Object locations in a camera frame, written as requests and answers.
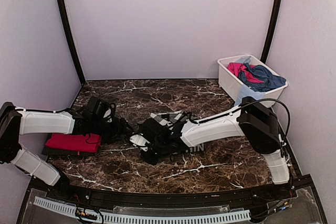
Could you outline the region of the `black white plaid shirt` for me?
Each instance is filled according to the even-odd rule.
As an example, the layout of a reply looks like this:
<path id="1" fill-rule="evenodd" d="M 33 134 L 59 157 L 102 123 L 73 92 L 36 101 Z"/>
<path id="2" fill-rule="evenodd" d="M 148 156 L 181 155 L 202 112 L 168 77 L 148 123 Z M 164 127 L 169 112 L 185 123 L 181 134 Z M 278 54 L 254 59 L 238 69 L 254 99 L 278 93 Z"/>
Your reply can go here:
<path id="1" fill-rule="evenodd" d="M 150 117 L 155 119 L 158 123 L 160 123 L 163 126 L 167 126 L 170 128 L 170 130 L 174 127 L 173 124 L 177 124 L 177 121 L 179 123 L 187 121 L 189 115 L 191 115 L 191 118 L 193 120 L 196 120 L 197 117 L 193 115 L 191 112 L 183 112 L 183 111 L 176 111 L 176 112 L 169 112 L 169 113 L 151 113 Z M 197 152 L 203 152 L 205 151 L 204 144 L 198 144 L 194 147 L 189 147 L 188 149 L 184 148 L 180 150 L 180 152 L 184 153 L 197 153 Z"/>

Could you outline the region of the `blue garment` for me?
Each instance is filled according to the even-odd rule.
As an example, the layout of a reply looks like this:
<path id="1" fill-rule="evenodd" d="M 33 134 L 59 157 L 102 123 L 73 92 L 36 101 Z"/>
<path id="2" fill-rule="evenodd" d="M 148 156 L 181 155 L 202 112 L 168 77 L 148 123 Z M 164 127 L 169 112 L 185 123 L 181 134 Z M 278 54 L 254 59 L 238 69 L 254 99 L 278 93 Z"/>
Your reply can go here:
<path id="1" fill-rule="evenodd" d="M 238 71 L 238 79 L 256 92 L 268 92 L 286 85 L 286 79 L 274 75 L 262 65 L 244 63 Z"/>

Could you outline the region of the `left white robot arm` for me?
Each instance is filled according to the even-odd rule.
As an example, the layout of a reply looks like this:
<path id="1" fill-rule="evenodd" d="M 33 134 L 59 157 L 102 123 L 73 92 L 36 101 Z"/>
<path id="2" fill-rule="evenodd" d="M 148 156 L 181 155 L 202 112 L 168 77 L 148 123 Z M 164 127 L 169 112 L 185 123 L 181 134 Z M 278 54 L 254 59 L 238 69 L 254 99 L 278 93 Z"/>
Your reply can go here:
<path id="1" fill-rule="evenodd" d="M 12 164 L 32 177 L 53 187 L 63 201 L 74 197 L 68 177 L 59 169 L 46 163 L 19 143 L 19 137 L 35 133 L 61 133 L 66 135 L 96 134 L 112 142 L 131 133 L 132 126 L 115 115 L 113 103 L 99 102 L 76 111 L 31 110 L 5 102 L 1 107 L 1 163 Z"/>

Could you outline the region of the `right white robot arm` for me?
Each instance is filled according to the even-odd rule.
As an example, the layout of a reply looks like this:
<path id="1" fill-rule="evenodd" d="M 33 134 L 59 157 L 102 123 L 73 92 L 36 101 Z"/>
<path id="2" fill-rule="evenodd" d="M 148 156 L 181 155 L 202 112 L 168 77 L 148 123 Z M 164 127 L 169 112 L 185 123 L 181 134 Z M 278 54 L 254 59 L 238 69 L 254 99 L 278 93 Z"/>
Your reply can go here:
<path id="1" fill-rule="evenodd" d="M 244 97 L 241 104 L 222 113 L 197 119 L 191 112 L 152 113 L 129 141 L 141 150 L 142 159 L 157 164 L 159 158 L 188 151 L 192 147 L 228 137 L 244 136 L 261 154 L 270 170 L 273 184 L 268 195 L 280 199 L 290 180 L 285 157 L 286 135 L 281 133 L 277 115 L 264 106 L 266 99 Z"/>

